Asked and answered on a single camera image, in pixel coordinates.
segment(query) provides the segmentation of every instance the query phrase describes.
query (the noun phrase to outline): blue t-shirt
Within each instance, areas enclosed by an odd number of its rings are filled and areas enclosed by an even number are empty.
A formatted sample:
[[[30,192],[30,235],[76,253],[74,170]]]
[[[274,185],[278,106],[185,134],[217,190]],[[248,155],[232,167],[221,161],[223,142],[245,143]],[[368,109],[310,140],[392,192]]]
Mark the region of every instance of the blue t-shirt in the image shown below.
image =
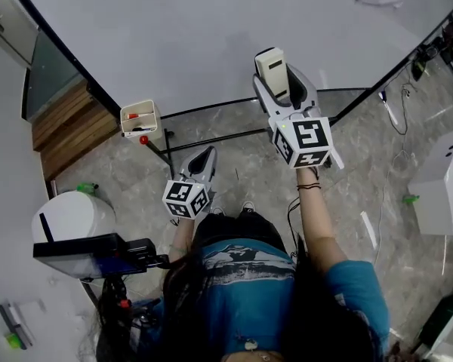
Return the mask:
[[[224,354],[244,351],[249,339],[259,350],[280,351],[294,286],[291,258],[251,239],[220,241],[202,252],[205,267],[214,268],[204,296],[211,341],[223,344]],[[341,305],[360,314],[386,350],[389,314],[372,264],[340,262],[327,272],[325,282]]]

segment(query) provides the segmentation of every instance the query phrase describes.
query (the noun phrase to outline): gray tile floor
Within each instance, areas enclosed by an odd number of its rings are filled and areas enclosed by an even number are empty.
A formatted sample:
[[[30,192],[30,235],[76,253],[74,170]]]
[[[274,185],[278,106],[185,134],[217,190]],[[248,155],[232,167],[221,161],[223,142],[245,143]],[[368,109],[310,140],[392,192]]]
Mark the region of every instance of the gray tile floor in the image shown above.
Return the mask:
[[[445,274],[442,275],[444,237],[421,236],[412,206],[401,202],[408,181],[422,164],[438,137],[453,130],[453,75],[440,59],[428,64],[430,75],[408,87],[405,100],[408,134],[405,150],[409,159],[398,158],[403,137],[391,127],[387,111],[377,94],[332,128],[334,144],[345,163],[323,170],[321,182],[337,238],[351,259],[374,261],[368,233],[360,217],[365,211],[379,240],[378,222],[385,188],[382,245],[376,271],[391,313],[391,327],[407,344],[442,296],[453,291],[453,238],[448,238]],[[388,103],[402,124],[401,85],[406,71],[387,88]],[[322,93],[319,102],[326,115],[344,107],[356,93]],[[168,118],[163,127],[175,132],[173,146],[218,137],[227,133],[266,127],[267,118],[257,103],[240,103]],[[214,206],[227,214],[239,212],[246,199],[272,221],[288,251],[294,245],[286,212],[296,197],[294,171],[276,154],[267,135],[257,134],[215,144],[218,149]],[[192,150],[173,153],[174,164]],[[100,196],[116,211],[117,229],[125,239],[148,237],[159,253],[167,253],[174,227],[162,205],[169,170],[155,155],[119,135],[98,146],[58,178],[61,192],[80,182],[100,184]],[[300,228],[300,216],[293,225]],[[128,279],[128,286],[141,294],[154,290],[161,272],[152,270]]]

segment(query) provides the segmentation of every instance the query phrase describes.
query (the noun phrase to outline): wooden step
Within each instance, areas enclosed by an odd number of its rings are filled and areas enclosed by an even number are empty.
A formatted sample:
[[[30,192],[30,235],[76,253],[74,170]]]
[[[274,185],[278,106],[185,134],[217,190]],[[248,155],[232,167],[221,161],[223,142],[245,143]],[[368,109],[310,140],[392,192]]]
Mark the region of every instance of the wooden step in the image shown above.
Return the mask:
[[[33,149],[41,152],[52,140],[89,112],[96,103],[81,81],[53,103],[32,125]]]
[[[42,148],[45,180],[54,179],[68,166],[118,131],[117,120],[93,100],[86,113],[61,132],[56,132],[55,137]]]

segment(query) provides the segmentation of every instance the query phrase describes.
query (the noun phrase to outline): shoe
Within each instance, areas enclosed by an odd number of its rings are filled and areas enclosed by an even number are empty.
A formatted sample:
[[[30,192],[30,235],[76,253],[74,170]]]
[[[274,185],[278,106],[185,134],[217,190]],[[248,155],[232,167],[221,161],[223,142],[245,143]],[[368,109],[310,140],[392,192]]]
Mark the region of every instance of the shoe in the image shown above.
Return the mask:
[[[219,215],[223,215],[225,216],[225,212],[223,211],[223,209],[221,209],[220,207],[215,207],[213,208],[213,210],[211,211],[213,214],[219,214]]]
[[[253,213],[255,211],[254,203],[251,201],[245,201],[242,205],[242,212]]]

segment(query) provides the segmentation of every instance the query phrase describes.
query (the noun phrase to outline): woman's right arm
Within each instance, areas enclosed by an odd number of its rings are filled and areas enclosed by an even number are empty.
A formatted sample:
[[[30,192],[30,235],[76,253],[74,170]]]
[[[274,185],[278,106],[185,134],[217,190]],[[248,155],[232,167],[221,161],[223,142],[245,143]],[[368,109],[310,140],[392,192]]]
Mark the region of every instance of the woman's right arm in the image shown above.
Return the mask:
[[[297,169],[298,185],[310,185],[316,182],[316,175],[311,169]],[[347,257],[335,240],[331,217],[321,190],[319,188],[299,189],[299,197],[307,251],[314,266],[322,273],[326,273],[333,265],[347,260]]]

